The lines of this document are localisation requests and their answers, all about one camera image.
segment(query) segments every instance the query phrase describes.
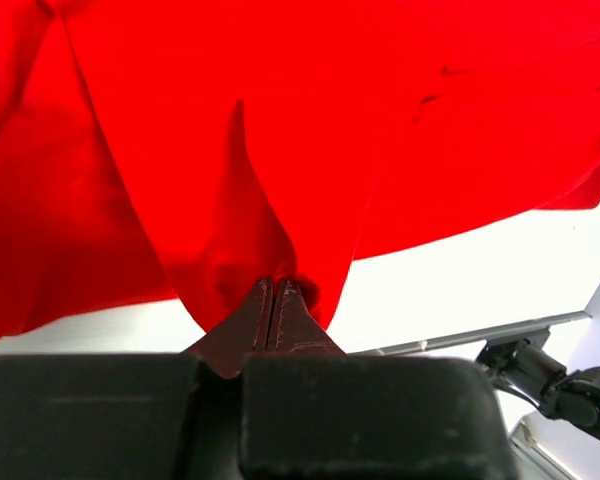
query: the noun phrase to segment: gray metal strip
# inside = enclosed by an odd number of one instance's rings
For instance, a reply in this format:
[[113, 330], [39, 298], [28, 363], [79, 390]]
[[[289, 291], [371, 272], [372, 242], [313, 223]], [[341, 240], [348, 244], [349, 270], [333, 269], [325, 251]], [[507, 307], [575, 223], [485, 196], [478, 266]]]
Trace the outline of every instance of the gray metal strip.
[[356, 352], [352, 355], [382, 355], [382, 356], [398, 356], [409, 355], [411, 353], [428, 352], [439, 348], [455, 347], [466, 343], [478, 342], [480, 340], [495, 340], [498, 338], [520, 335], [528, 332], [533, 332], [553, 325], [562, 323], [575, 322], [578, 320], [590, 319], [585, 311], [565, 313], [552, 317], [537, 318], [534, 320], [526, 320], [524, 322], [509, 323], [498, 327], [483, 328], [469, 332], [458, 333], [455, 335], [447, 335], [429, 340], [421, 340], [417, 342], [403, 343], [401, 345], [392, 345], [388, 347], [375, 348], [364, 352]]

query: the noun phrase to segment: metal bar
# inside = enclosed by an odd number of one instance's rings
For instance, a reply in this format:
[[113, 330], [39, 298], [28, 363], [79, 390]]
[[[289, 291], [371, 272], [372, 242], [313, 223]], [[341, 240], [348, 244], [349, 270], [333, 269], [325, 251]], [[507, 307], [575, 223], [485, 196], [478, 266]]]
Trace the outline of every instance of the metal bar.
[[585, 311], [565, 313], [562, 315], [554, 315], [552, 317], [543, 317], [533, 320], [525, 320], [524, 322], [509, 323], [507, 325], [501, 325], [498, 327], [482, 328], [480, 330], [446, 335], [444, 337], [437, 337], [429, 340], [374, 348], [373, 350], [356, 352], [352, 355], [409, 355], [411, 353], [428, 352], [430, 350], [437, 350], [439, 348], [455, 347], [457, 345], [478, 342], [480, 340], [489, 341], [513, 335], [520, 335], [526, 332], [533, 332], [542, 328], [551, 327], [553, 325], [560, 325], [562, 323], [575, 322], [590, 318], [591, 315]]

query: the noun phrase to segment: red garment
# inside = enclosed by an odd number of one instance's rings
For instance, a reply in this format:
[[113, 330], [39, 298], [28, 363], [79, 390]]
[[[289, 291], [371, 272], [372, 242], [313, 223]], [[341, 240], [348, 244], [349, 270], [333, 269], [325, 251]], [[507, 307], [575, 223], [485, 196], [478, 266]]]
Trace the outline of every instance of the red garment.
[[600, 0], [0, 0], [0, 336], [599, 200]]

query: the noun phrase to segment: red cloth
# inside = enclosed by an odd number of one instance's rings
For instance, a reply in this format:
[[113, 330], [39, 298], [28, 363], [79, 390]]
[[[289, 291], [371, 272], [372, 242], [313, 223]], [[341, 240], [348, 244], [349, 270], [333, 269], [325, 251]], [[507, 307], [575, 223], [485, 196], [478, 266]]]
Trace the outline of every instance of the red cloth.
[[0, 0], [0, 336], [599, 201], [600, 0]]

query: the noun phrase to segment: red fabric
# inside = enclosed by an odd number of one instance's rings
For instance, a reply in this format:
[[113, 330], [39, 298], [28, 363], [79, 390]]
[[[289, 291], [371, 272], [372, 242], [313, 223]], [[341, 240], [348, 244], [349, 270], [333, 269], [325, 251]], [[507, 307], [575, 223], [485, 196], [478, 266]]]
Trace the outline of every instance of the red fabric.
[[0, 0], [0, 336], [599, 201], [600, 0]]

